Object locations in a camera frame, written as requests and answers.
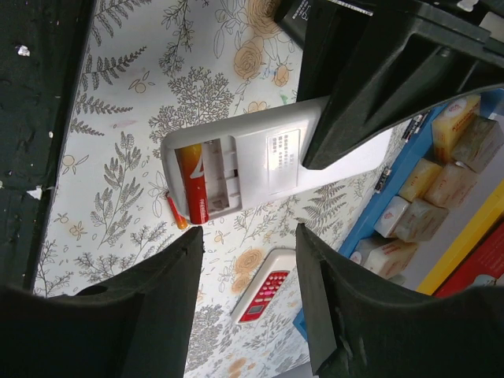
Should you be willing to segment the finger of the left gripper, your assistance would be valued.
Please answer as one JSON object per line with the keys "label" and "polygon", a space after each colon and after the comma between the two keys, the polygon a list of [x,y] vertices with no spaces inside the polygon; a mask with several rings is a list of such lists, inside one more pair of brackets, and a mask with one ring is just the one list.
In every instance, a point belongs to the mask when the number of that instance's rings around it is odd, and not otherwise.
{"label": "finger of the left gripper", "polygon": [[322,170],[430,109],[503,86],[500,1],[315,1],[299,101],[328,101],[304,154]]}

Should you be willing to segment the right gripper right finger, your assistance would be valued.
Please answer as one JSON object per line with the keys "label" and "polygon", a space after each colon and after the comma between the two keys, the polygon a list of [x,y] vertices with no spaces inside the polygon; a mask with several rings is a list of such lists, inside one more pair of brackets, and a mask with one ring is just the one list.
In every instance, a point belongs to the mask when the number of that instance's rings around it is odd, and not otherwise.
{"label": "right gripper right finger", "polygon": [[423,295],[345,258],[304,224],[296,261],[314,375],[502,376],[501,287]]}

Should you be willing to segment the red battery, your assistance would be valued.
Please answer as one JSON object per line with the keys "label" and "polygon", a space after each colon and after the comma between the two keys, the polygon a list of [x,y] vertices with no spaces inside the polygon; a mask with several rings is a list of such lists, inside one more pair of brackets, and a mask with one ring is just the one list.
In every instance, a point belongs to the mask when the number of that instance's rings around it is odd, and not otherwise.
{"label": "red battery", "polygon": [[176,208],[176,205],[174,203],[174,201],[172,200],[170,194],[167,192],[166,195],[166,200],[169,204],[169,208],[172,212],[172,215],[173,215],[173,218],[174,218],[174,221],[176,223],[176,226],[178,227],[179,230],[185,230],[186,228],[188,228],[188,222],[186,220],[185,217],[183,217],[177,210]]}
{"label": "red battery", "polygon": [[183,178],[190,221],[204,224],[209,220],[208,197],[202,155],[202,144],[197,143],[177,150]]}

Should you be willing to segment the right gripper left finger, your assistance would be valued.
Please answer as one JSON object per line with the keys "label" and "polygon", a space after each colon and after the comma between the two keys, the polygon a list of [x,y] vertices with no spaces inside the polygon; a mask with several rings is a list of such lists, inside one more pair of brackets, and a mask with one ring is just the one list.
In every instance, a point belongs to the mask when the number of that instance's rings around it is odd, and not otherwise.
{"label": "right gripper left finger", "polygon": [[1,288],[4,377],[181,377],[194,319],[201,228],[73,296]]}

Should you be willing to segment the black remote control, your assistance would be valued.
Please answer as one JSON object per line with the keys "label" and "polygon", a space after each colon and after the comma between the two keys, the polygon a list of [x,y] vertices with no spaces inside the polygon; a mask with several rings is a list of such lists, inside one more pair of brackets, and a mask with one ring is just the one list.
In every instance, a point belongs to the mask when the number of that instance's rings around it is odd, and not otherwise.
{"label": "black remote control", "polygon": [[305,45],[312,6],[312,0],[282,0],[274,13],[273,20],[301,49]]}

